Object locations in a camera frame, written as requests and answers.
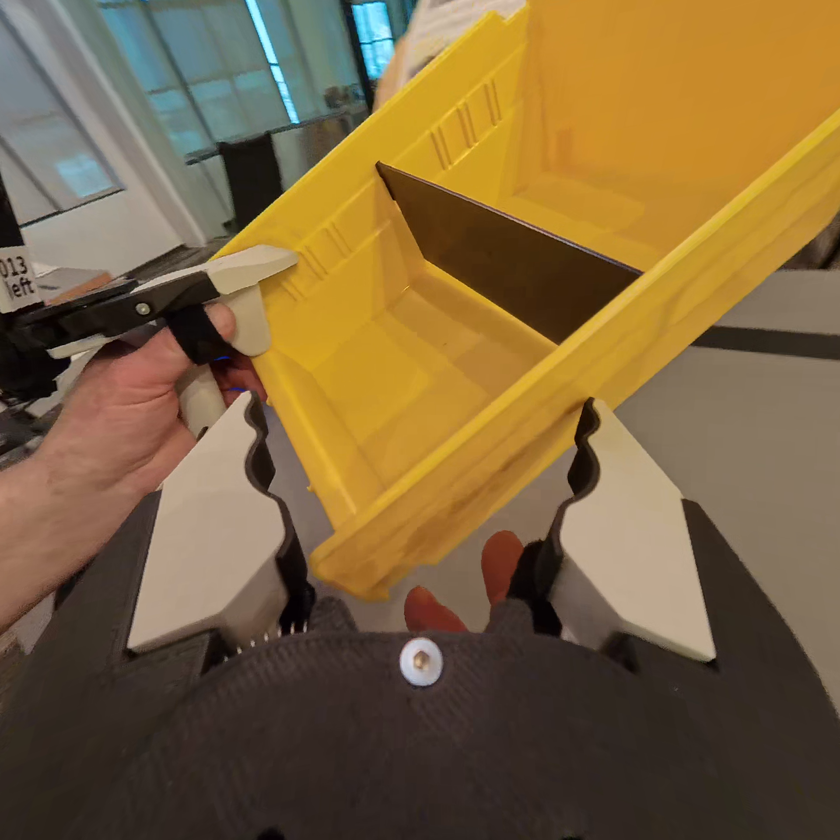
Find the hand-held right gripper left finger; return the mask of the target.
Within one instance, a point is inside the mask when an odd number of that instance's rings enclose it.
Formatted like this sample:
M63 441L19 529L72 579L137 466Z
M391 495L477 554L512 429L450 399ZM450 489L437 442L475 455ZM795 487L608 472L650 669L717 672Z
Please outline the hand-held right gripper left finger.
M144 654L217 632L239 650L302 634L314 605L255 393L242 393L166 478L128 649Z

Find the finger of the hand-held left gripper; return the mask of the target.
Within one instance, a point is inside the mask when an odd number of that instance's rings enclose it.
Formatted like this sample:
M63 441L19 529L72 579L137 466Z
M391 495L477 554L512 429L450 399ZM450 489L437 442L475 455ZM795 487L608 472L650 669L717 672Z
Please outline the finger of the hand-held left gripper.
M270 326L259 284L297 263L292 250L257 245L206 264L218 300L234 314L236 326L228 342L237 352L255 358L268 351Z

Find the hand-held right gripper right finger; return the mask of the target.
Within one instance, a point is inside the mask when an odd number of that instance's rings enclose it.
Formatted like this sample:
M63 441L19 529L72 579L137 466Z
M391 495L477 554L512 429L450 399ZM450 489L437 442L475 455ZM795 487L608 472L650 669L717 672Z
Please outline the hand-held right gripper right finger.
M562 635L592 650L634 636L716 657L684 497L603 400L574 433L568 482L544 543L544 591Z

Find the yellow plastic bin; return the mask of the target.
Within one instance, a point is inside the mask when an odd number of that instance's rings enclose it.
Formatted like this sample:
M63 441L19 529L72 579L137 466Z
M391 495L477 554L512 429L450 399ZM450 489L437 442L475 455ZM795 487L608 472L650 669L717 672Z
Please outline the yellow plastic bin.
M255 360L333 526L321 580L382 600L445 557L838 210L838 2L528 2L488 12L218 256L298 263L260 285ZM389 165L629 266L533 306L425 255Z

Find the person's left hand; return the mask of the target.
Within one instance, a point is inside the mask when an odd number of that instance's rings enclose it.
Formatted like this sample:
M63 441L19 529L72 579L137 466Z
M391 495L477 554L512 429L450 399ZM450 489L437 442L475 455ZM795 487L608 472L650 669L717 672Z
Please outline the person's left hand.
M175 389L195 369L169 327L137 349L97 353L38 450L42 487L62 502L128 508L158 489L196 445Z

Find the dark chair back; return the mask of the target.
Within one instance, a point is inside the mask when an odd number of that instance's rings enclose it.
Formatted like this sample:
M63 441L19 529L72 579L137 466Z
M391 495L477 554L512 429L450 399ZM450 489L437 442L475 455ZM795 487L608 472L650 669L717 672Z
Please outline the dark chair back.
M280 165L271 134L220 142L237 230L244 229L284 193Z

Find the black bin divider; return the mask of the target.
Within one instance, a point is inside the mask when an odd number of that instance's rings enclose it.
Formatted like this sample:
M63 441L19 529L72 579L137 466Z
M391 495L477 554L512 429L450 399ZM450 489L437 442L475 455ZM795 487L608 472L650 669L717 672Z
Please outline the black bin divider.
M554 344L643 274L391 165L376 170L427 262Z

